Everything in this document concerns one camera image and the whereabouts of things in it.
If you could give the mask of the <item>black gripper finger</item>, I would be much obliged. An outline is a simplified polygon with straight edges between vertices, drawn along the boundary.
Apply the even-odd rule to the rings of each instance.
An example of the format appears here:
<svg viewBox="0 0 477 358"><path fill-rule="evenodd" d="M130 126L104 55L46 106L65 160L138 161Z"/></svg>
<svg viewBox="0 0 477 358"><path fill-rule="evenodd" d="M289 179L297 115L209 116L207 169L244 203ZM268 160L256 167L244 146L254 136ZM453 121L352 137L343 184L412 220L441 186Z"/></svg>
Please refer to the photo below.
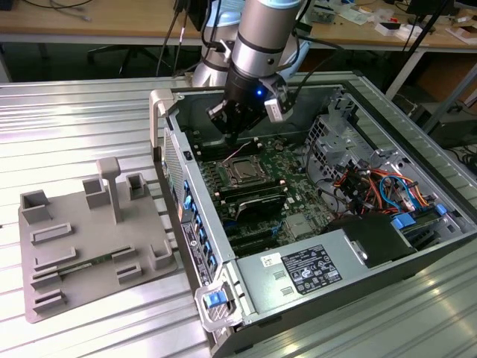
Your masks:
<svg viewBox="0 0 477 358"><path fill-rule="evenodd" d="M221 101L215 106L211 106L206 110L206 114L209 117L213 125L221 132L223 135L223 140L226 144L233 144L233 136L230 133L230 129L227 124L227 114L225 113L225 108L227 101Z"/></svg>
<svg viewBox="0 0 477 358"><path fill-rule="evenodd" d="M233 114L231 143L235 144L239 134L248 131L261 121L261 115L257 112L236 112Z"/></svg>

